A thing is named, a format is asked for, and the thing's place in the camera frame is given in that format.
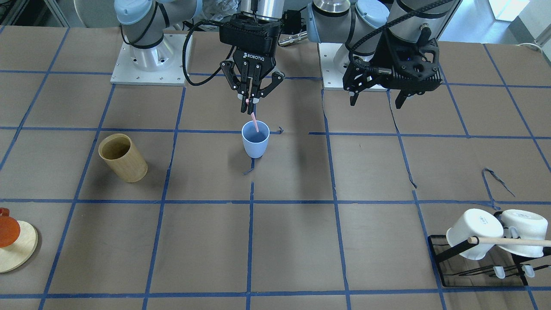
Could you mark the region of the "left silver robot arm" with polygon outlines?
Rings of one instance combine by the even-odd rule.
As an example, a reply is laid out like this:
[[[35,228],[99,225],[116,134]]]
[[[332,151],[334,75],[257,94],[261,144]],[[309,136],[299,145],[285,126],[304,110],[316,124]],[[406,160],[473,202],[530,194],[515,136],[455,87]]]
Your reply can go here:
[[[398,90],[396,108],[443,83],[437,38],[458,0],[314,0],[307,6],[307,35],[315,43],[340,43],[346,70],[343,90],[359,94],[379,85]]]

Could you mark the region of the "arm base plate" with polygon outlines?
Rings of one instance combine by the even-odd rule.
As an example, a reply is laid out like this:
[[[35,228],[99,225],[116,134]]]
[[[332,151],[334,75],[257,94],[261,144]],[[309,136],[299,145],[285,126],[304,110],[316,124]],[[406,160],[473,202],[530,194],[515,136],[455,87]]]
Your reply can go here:
[[[138,49],[122,43],[110,82],[140,86],[184,86],[182,49],[186,34],[165,34],[157,47]]]
[[[319,65],[324,90],[343,90],[343,75],[348,63],[348,50],[342,43],[318,43]]]

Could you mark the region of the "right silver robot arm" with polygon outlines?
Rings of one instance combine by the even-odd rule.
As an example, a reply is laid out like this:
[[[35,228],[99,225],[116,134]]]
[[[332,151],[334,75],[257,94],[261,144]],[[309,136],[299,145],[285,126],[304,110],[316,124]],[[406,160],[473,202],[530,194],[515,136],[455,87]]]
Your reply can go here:
[[[154,50],[164,41],[164,30],[195,19],[201,0],[116,0],[114,12],[123,42],[135,50]],[[227,22],[201,20],[193,24],[183,44],[182,60],[192,34],[203,25],[219,30],[221,43],[231,47],[216,73],[223,72],[241,100],[241,112],[252,114],[256,103],[272,92],[285,75],[276,67],[281,32],[282,0],[243,0],[241,10]]]

